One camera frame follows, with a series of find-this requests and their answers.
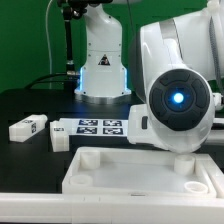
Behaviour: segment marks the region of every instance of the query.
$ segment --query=blue light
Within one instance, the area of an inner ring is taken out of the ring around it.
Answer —
[[[184,101],[184,95],[182,93],[175,93],[173,100],[175,103],[182,103]]]

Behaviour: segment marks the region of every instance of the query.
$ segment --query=black table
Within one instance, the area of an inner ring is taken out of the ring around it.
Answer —
[[[70,152],[52,150],[49,124],[60,118],[128,119],[133,104],[142,102],[133,94],[129,103],[94,105],[75,101],[62,90],[7,90],[0,94],[0,192],[61,193],[61,183],[80,146],[151,149],[136,146],[126,138],[77,136],[70,139]],[[31,114],[45,114],[46,128],[25,141],[9,141],[9,126]],[[223,146],[203,146],[199,153],[209,153],[224,168]]]

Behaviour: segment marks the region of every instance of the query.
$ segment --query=white cylinder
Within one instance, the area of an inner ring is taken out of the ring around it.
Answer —
[[[191,194],[207,194],[208,186],[197,181],[189,181],[184,184],[184,191]]]
[[[174,171],[187,176],[194,173],[195,158],[191,155],[178,155],[174,161]]]
[[[75,187],[91,187],[93,178],[88,175],[76,175],[70,178],[69,183]]]
[[[80,162],[83,169],[97,169],[100,167],[100,152],[98,150],[82,152]]]

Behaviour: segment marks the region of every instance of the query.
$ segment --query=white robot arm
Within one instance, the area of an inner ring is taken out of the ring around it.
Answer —
[[[145,104],[131,108],[131,143],[187,153],[208,138],[217,105],[207,83],[215,79],[216,69],[210,19],[205,9],[141,28],[129,64],[136,93]]]

